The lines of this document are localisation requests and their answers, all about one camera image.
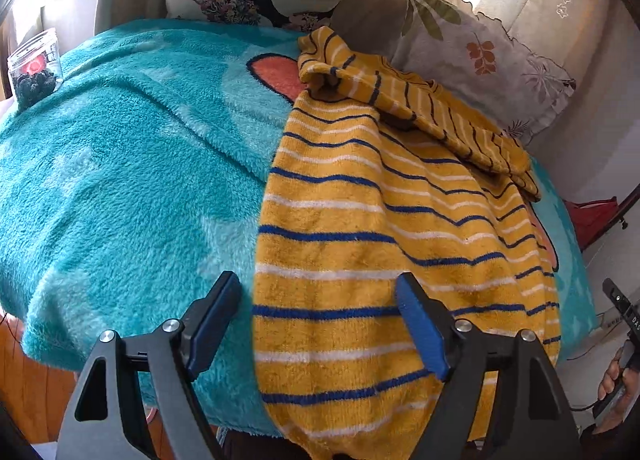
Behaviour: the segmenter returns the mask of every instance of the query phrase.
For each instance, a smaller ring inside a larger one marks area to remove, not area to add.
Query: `metal screw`
[[[109,341],[113,341],[114,337],[116,337],[116,332],[113,330],[105,330],[100,334],[100,341],[108,343]]]
[[[162,330],[165,332],[175,332],[178,328],[180,328],[180,321],[177,319],[167,319],[162,323]]]
[[[466,319],[458,319],[456,321],[456,330],[458,332],[469,332],[474,326]]]
[[[535,341],[538,338],[536,336],[536,333],[529,329],[524,329],[522,332],[520,332],[520,336],[524,339],[524,341],[527,341],[529,343]]]

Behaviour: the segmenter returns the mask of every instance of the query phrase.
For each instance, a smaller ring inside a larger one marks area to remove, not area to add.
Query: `glass jar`
[[[53,94],[64,81],[58,37],[53,28],[24,42],[7,63],[18,112]]]

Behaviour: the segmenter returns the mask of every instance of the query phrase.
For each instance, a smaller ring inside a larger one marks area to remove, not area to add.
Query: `blanket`
[[[352,52],[329,28],[299,43],[308,89],[258,228],[258,387],[314,459],[405,459],[442,386],[399,315],[402,272],[484,331],[533,329],[557,360],[554,274],[526,206],[539,191],[518,143],[440,85]],[[486,434],[496,378],[470,440]]]
[[[80,370],[101,331],[152,331],[230,269],[239,311],[194,389],[213,424],[278,434],[258,396],[250,311],[264,186],[302,88],[296,38],[135,21],[65,54],[62,87],[7,113],[0,303],[24,321],[28,356]]]

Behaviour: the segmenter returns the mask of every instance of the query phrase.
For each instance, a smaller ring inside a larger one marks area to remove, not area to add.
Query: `teal blanket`
[[[65,54],[62,87],[4,119],[0,304],[24,321],[27,355],[79,370],[102,330],[149,332],[230,269],[239,313],[194,388],[213,424],[278,434],[250,308],[264,186],[300,87],[296,37],[135,21]]]

